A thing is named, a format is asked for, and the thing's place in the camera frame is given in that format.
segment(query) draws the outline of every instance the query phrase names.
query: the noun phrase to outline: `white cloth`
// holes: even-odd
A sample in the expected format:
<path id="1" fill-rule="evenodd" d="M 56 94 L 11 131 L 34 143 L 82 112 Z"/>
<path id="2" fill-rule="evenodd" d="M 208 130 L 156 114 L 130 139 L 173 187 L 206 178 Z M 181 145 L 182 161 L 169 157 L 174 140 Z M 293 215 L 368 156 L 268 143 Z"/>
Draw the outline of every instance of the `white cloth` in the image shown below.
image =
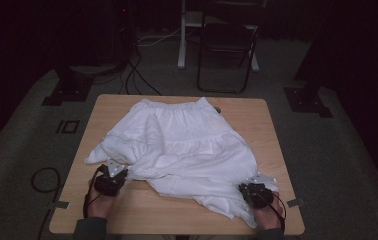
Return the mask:
<path id="1" fill-rule="evenodd" d="M 245 140 L 205 98 L 165 104 L 143 99 L 111 129 L 85 163 L 108 157 L 131 166 L 128 179 L 146 180 L 164 196 L 193 198 L 256 227 L 237 186 L 257 173 Z"/>

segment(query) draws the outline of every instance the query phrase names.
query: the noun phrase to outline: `gray carpet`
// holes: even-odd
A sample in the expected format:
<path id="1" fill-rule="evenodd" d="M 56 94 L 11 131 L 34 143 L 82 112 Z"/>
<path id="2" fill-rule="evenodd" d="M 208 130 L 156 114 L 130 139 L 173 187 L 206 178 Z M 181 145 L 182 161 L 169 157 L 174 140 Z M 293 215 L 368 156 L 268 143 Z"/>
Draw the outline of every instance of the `gray carpet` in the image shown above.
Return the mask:
<path id="1" fill-rule="evenodd" d="M 260 71 L 251 74 L 247 90 L 239 95 L 198 91 L 197 46 L 187 45 L 184 70 L 177 69 L 178 46 L 177 41 L 163 41 L 140 47 L 140 74 L 163 95 L 267 101 L 295 193 L 305 201 L 301 214 L 306 231 L 301 239 L 378 239 L 378 173 L 336 94 L 325 88 L 319 92 L 334 118 L 294 113 L 284 94 L 284 87 L 305 84 L 293 78 L 308 43 L 259 40 Z M 86 73 L 99 71 L 76 69 Z M 127 68 L 121 80 L 126 80 L 129 72 Z M 207 77 L 215 79 L 216 75 Z M 138 94 L 132 79 L 128 85 L 130 94 Z M 30 184 L 33 173 L 54 167 L 61 181 L 65 181 L 97 96 L 119 93 L 122 86 L 120 75 L 99 77 L 86 102 L 41 106 L 57 81 L 53 71 L 42 77 L 0 133 L 0 239 L 37 239 L 46 203 L 53 193 L 36 192 Z M 135 84 L 142 94 L 156 95 L 138 76 Z M 120 93 L 126 93 L 125 87 Z M 77 131 L 57 133 L 61 121 L 79 121 Z M 56 176 L 43 172 L 35 182 L 40 188 L 52 188 Z M 42 239 L 71 239 L 71 235 L 50 233 L 48 225 L 49 218 Z"/>

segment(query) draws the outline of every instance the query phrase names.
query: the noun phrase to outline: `robotic hand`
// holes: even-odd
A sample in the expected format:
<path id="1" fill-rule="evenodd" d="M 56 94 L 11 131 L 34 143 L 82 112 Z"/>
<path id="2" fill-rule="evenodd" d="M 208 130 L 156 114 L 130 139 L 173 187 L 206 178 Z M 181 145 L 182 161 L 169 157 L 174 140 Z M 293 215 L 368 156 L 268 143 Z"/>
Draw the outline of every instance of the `robotic hand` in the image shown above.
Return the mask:
<path id="1" fill-rule="evenodd" d="M 273 192 L 266 188 L 265 184 L 274 183 L 275 179 L 258 173 L 256 176 L 248 178 L 247 182 L 239 185 L 239 191 L 244 200 L 254 209 L 269 207 L 279 218 L 282 231 L 285 231 L 285 218 L 272 206 L 274 198 L 277 197 Z"/>
<path id="2" fill-rule="evenodd" d="M 88 206 L 98 199 L 101 195 L 104 196 L 117 196 L 120 192 L 120 189 L 123 187 L 126 182 L 126 176 L 128 169 L 120 165 L 118 162 L 108 159 L 108 167 L 102 164 L 98 167 L 93 174 L 92 180 L 90 181 L 89 190 L 85 196 L 83 204 L 83 216 L 84 218 L 88 217 Z M 94 199 L 89 199 L 91 196 L 92 187 L 99 193 L 99 195 Z"/>

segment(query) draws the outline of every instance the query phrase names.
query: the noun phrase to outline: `black chair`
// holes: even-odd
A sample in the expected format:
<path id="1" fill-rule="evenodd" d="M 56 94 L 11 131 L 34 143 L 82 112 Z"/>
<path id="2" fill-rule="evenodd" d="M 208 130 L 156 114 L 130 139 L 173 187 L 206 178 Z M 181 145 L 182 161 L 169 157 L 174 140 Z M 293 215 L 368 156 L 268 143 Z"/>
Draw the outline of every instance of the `black chair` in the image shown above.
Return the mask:
<path id="1" fill-rule="evenodd" d="M 245 90 L 252 58 L 255 54 L 256 39 L 263 23 L 267 0 L 212 0 L 202 8 L 202 26 L 198 55 L 197 85 L 202 91 L 241 93 Z M 235 53 L 242 59 L 248 57 L 243 87 L 237 90 L 204 88 L 201 85 L 201 65 L 205 52 Z"/>

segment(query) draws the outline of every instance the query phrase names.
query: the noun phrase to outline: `table top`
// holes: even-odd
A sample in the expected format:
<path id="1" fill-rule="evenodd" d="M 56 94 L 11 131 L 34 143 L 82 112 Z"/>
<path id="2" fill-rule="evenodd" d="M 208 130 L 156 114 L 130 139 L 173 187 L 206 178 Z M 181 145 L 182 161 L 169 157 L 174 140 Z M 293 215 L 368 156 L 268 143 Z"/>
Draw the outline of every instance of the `table top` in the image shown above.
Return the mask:
<path id="1" fill-rule="evenodd" d="M 56 208 L 50 223 L 53 233 L 73 233 L 83 218 L 83 201 L 88 180 L 101 165 L 84 164 L 84 159 L 130 110 L 142 99 L 164 103 L 195 102 L 199 97 L 101 95 L 92 111 L 73 165 L 61 193 L 60 201 L 68 209 Z M 267 103 L 261 99 L 207 98 L 231 127 L 250 145 L 258 171 L 276 178 L 283 202 L 295 199 L 295 193 L 274 130 Z M 192 199 L 160 196 L 145 181 L 127 181 L 120 191 L 107 231 L 113 234 L 252 234 L 242 219 L 233 220 L 212 212 Z M 286 205 L 286 235 L 299 235 L 304 223 L 298 207 Z"/>

